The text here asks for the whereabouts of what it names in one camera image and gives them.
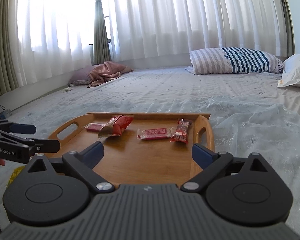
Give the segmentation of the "yellow snack packet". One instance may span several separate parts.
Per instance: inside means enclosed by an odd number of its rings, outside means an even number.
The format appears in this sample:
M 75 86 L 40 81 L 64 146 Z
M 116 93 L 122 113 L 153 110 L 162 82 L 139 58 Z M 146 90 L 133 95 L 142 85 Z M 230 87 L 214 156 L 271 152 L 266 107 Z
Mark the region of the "yellow snack packet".
M 25 168 L 25 166 L 20 166 L 18 168 L 15 168 L 8 180 L 8 183 L 7 183 L 7 186 L 6 187 L 9 187 L 13 181 L 17 178 L 17 176 L 21 173 L 21 171 Z

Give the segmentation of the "red clear cracker packet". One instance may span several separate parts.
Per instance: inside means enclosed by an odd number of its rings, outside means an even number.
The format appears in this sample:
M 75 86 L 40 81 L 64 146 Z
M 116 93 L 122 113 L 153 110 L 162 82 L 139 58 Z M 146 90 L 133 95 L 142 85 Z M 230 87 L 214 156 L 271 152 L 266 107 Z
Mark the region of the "red clear cracker packet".
M 94 122 L 85 125 L 85 129 L 91 132 L 100 132 L 103 127 L 104 124 L 98 124 Z

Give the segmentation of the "red chocolate bar packet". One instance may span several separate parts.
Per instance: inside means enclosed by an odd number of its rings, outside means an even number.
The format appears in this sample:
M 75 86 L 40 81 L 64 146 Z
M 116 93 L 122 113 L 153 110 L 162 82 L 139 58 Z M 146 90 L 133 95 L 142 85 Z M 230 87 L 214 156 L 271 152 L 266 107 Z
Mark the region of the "red chocolate bar packet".
M 175 130 L 174 135 L 171 137 L 170 142 L 184 142 L 188 143 L 188 132 L 190 129 L 190 126 L 192 125 L 192 121 L 188 119 L 179 119 L 178 125 Z

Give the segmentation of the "red nut snack bag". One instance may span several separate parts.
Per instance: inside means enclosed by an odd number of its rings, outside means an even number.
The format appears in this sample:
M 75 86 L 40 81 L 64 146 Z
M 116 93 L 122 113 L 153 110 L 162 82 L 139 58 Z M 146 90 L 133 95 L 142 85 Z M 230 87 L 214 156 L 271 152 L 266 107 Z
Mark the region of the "red nut snack bag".
M 103 138 L 121 136 L 133 120 L 133 115 L 114 116 L 101 128 L 98 133 L 98 137 Z

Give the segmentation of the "wooden serving tray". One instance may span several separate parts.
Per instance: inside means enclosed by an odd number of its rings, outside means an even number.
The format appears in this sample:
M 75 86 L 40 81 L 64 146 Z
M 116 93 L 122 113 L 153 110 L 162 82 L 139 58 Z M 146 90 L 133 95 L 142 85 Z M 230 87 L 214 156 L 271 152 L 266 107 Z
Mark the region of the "wooden serving tray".
M 66 128 L 76 129 L 60 139 L 61 149 L 48 154 L 61 157 L 71 150 L 81 151 L 96 141 L 104 145 L 104 157 L 94 171 L 115 186 L 120 184 L 166 184 L 178 186 L 196 176 L 202 169 L 192 159 L 192 146 L 206 136 L 207 146 L 215 149 L 209 113 L 134 113 L 134 120 L 120 137 L 100 138 L 89 132 L 89 123 L 105 124 L 115 113 L 87 113 L 59 126 L 49 137 L 57 139 Z M 192 120 L 188 143 L 165 140 L 142 141 L 136 137 L 138 129 L 176 127 L 178 119 Z

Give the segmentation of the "small object by pillow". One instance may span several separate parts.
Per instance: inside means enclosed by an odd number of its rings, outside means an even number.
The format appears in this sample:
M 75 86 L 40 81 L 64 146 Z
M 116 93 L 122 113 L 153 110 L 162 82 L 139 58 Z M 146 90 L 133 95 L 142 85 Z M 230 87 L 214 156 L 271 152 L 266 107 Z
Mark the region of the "small object by pillow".
M 64 89 L 64 92 L 69 92 L 69 91 L 72 91 L 72 87 L 67 87 Z

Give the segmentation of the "purple pillow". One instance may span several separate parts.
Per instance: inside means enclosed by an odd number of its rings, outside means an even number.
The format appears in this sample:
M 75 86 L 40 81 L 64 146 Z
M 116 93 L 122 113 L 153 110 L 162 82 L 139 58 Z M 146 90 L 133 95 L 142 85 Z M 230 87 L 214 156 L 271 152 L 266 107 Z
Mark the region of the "purple pillow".
M 94 66 L 86 66 L 85 68 L 74 71 L 72 77 L 70 78 L 68 85 L 69 86 L 80 86 L 80 85 L 90 85 L 92 83 L 92 79 L 89 76 L 89 73 L 96 67 Z

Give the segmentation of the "pink crumpled cloth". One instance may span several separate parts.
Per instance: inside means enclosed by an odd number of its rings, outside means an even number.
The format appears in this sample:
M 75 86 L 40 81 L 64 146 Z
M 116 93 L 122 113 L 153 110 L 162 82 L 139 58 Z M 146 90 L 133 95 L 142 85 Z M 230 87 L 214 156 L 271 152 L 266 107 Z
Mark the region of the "pink crumpled cloth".
M 122 74 L 133 72 L 133 69 L 124 64 L 106 61 L 103 64 L 96 65 L 89 72 L 88 87 L 96 87 L 103 83 L 119 78 Z

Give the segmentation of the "striped folded quilt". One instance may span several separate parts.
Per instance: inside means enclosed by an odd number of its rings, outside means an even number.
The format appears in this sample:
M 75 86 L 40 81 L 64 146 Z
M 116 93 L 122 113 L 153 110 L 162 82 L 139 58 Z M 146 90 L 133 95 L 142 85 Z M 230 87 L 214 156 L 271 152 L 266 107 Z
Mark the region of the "striped folded quilt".
M 283 62 L 261 50 L 239 47 L 205 48 L 190 52 L 191 65 L 186 70 L 194 75 L 280 73 Z

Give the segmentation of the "green drape curtain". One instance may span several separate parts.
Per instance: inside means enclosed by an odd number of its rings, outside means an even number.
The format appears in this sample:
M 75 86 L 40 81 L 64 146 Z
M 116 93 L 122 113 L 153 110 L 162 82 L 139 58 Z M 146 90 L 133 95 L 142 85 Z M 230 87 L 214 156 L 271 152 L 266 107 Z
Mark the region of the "green drape curtain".
M 95 64 L 111 60 L 102 0 L 95 0 L 93 56 Z

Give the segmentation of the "white sheer curtain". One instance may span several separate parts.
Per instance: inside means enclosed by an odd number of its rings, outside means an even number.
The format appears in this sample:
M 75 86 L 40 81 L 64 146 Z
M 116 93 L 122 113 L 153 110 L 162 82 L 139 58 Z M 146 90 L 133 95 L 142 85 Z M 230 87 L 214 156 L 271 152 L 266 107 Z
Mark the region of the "white sheer curtain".
M 288 51 L 282 0 L 102 0 L 112 61 L 214 47 Z M 11 0 L 17 79 L 28 85 L 94 62 L 95 0 Z

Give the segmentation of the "white pillow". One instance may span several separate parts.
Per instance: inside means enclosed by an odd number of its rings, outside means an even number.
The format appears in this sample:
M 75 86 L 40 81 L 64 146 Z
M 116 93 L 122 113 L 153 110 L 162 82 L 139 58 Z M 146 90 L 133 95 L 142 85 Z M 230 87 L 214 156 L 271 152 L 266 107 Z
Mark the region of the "white pillow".
M 277 86 L 300 88 L 300 53 L 290 56 L 283 62 L 283 73 Z

